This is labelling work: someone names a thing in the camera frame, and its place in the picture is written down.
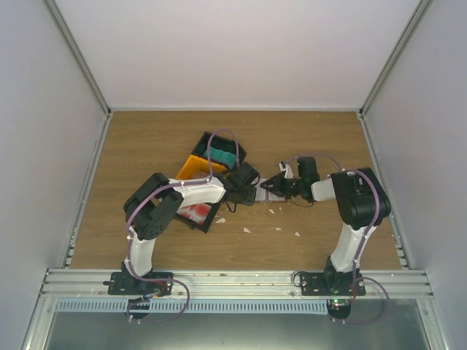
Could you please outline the white card with brown print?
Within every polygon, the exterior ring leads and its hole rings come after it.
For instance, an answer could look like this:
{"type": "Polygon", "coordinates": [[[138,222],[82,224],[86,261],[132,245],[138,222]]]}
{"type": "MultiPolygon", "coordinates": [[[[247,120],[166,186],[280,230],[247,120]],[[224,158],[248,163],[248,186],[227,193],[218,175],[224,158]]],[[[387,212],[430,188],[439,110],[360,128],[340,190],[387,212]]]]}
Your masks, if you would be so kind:
{"type": "Polygon", "coordinates": [[[262,184],[262,188],[268,193],[270,201],[280,202],[284,200],[280,179],[270,178],[262,184]]]}

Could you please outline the brown leather card holder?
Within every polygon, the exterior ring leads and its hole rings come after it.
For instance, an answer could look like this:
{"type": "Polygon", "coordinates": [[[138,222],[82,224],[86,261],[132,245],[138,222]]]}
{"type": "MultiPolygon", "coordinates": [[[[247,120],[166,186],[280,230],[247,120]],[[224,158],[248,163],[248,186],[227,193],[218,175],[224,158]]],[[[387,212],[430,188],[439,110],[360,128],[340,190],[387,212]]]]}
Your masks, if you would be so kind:
{"type": "Polygon", "coordinates": [[[260,186],[260,182],[261,182],[262,179],[265,179],[265,178],[260,178],[259,182],[255,185],[255,188],[256,188],[255,201],[256,202],[261,202],[261,203],[277,202],[277,203],[280,203],[280,202],[285,202],[286,201],[285,198],[283,198],[283,199],[268,199],[266,197],[266,191],[262,190],[261,186],[260,186]]]}

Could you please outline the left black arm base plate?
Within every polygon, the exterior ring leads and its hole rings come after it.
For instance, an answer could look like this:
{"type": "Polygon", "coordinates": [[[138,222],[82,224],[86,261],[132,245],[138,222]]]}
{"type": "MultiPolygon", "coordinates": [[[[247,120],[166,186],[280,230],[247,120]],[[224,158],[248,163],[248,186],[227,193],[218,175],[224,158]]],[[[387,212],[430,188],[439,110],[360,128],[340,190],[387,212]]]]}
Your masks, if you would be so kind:
{"type": "Polygon", "coordinates": [[[108,287],[109,295],[170,295],[171,282],[174,275],[168,272],[149,272],[145,279],[154,281],[142,281],[133,277],[127,270],[114,272],[103,285],[108,287]]]}

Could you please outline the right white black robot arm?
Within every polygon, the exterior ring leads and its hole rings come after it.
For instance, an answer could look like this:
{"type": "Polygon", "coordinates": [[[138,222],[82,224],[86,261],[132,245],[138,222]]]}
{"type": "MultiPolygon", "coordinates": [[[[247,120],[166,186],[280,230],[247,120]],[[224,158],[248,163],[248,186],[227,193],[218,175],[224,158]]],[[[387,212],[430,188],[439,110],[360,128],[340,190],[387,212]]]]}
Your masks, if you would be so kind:
{"type": "Polygon", "coordinates": [[[335,200],[343,222],[338,244],[322,273],[302,273],[302,292],[318,290],[325,295],[348,295],[355,288],[360,259],[367,241],[391,204],[371,168],[340,171],[321,179],[316,170],[298,172],[289,178],[282,172],[260,184],[277,197],[301,197],[309,203],[335,200]]]}

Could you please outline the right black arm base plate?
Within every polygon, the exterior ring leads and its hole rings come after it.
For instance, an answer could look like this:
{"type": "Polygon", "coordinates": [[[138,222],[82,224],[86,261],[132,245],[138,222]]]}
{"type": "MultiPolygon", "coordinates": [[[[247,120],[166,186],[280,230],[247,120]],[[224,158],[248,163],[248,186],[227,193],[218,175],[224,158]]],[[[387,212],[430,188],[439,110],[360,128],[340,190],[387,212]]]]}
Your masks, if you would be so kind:
{"type": "Polygon", "coordinates": [[[337,273],[335,277],[325,277],[323,272],[297,271],[291,281],[299,287],[303,296],[364,296],[365,285],[354,284],[352,272],[337,273]]]}

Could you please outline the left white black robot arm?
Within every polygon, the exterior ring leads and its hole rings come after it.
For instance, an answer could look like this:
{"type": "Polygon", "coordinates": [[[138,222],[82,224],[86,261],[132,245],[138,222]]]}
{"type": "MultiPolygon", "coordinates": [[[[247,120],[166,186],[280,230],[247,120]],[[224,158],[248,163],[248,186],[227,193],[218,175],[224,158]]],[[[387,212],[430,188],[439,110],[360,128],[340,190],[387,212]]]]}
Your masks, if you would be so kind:
{"type": "Polygon", "coordinates": [[[201,203],[231,202],[252,206],[256,170],[228,171],[201,179],[169,179],[154,173],[125,202],[128,230],[127,255],[122,263],[125,286],[135,295],[150,288],[152,255],[156,239],[167,229],[180,208],[201,203]]]}

